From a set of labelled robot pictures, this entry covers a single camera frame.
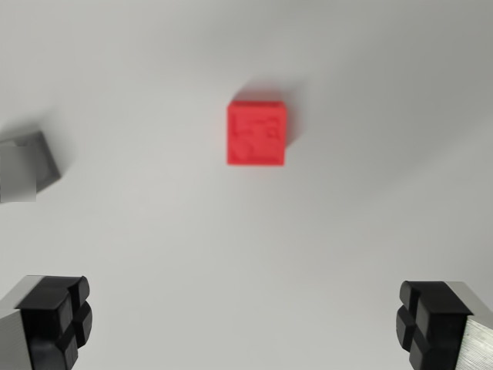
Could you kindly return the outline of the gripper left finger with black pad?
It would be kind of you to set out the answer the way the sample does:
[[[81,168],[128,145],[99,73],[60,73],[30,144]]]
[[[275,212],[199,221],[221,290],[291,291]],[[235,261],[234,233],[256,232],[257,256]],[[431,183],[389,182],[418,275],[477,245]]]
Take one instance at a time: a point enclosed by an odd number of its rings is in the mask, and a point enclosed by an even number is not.
[[[88,279],[26,275],[1,299],[2,369],[72,369],[92,330]]]

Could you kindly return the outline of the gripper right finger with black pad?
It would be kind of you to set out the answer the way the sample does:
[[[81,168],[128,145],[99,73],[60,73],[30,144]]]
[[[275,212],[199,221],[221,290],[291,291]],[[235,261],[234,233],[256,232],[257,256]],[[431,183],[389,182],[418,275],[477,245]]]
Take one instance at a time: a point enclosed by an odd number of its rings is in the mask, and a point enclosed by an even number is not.
[[[460,281],[404,281],[396,315],[413,369],[491,369],[492,310]]]

